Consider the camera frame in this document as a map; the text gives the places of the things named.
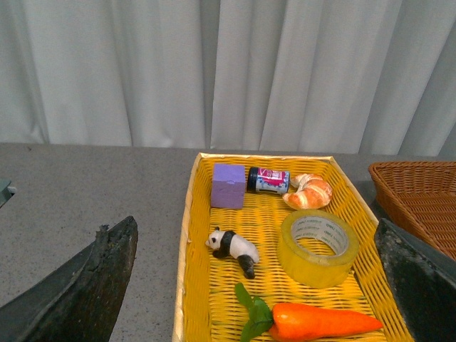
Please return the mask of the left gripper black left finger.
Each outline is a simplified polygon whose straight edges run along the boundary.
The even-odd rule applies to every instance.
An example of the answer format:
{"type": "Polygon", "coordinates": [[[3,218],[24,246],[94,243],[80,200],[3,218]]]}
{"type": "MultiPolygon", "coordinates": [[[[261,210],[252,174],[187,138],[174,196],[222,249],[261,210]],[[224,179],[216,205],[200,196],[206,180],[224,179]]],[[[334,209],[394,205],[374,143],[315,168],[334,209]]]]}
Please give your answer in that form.
{"type": "Polygon", "coordinates": [[[109,341],[138,243],[131,216],[1,307],[2,341],[109,341]]]}

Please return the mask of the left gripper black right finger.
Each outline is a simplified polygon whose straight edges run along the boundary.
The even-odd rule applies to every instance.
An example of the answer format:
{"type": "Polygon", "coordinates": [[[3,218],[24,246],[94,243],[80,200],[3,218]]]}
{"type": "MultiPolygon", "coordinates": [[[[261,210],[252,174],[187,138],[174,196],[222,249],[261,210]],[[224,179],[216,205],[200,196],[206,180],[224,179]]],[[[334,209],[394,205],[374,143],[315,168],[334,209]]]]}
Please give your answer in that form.
{"type": "Polygon", "coordinates": [[[455,261],[387,219],[379,221],[374,241],[415,341],[454,341],[455,261]]]}

